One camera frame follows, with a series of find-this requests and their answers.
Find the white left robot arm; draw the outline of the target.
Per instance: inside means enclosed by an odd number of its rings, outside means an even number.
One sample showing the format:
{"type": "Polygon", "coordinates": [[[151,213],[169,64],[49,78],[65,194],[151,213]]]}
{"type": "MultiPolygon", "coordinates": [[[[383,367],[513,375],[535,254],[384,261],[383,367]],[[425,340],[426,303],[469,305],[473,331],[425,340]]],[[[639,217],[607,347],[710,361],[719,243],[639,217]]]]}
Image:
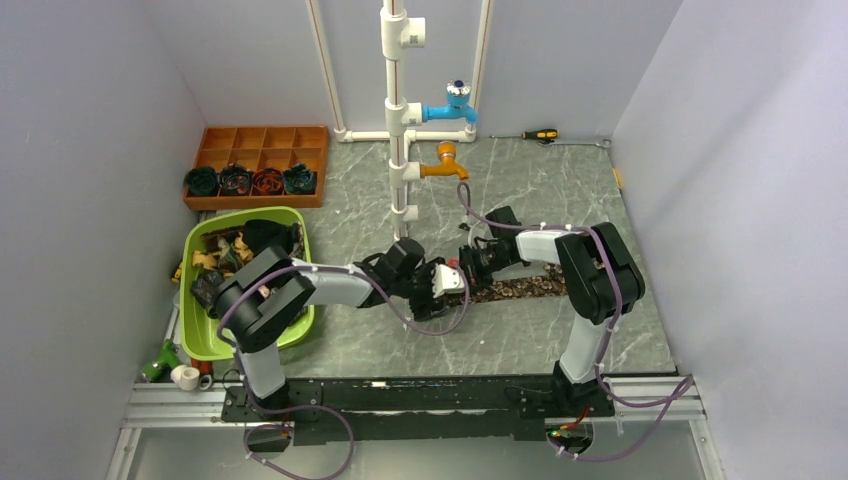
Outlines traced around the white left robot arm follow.
{"type": "Polygon", "coordinates": [[[460,294],[468,304],[471,291],[464,273],[442,258],[426,261],[424,255],[411,238],[347,265],[312,263],[270,246],[219,285],[214,296],[217,335],[234,353],[248,407],[261,419],[272,420],[289,406],[278,339],[310,306],[366,309],[391,306],[399,297],[410,312],[397,310],[398,318],[425,334],[418,320],[442,312],[447,295],[460,294]]]}

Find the brown floral tie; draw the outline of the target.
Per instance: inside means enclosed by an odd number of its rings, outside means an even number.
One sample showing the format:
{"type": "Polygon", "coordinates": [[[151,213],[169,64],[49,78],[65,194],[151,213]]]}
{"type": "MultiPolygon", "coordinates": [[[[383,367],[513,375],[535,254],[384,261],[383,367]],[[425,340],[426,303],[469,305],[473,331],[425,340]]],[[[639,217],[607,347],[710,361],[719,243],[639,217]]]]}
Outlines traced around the brown floral tie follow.
{"type": "Polygon", "coordinates": [[[543,272],[522,278],[493,280],[488,285],[467,279],[471,286],[471,303],[490,303],[503,300],[524,298],[565,297],[568,295],[567,285],[560,266],[544,264],[543,272]]]}

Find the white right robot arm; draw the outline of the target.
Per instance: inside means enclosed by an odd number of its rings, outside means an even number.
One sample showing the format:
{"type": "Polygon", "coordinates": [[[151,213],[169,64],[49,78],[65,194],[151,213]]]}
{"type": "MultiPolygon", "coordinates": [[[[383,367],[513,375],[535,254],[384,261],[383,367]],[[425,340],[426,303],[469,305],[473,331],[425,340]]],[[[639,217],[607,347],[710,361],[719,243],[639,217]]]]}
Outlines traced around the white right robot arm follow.
{"type": "Polygon", "coordinates": [[[485,216],[492,237],[462,246],[458,264],[476,289],[493,274],[518,263],[541,262],[562,271],[566,294],[578,318],[552,372],[550,398],[557,411],[574,415],[606,399],[596,372],[614,320],[645,295],[645,280],[617,227],[523,227],[509,207],[485,216]]]}

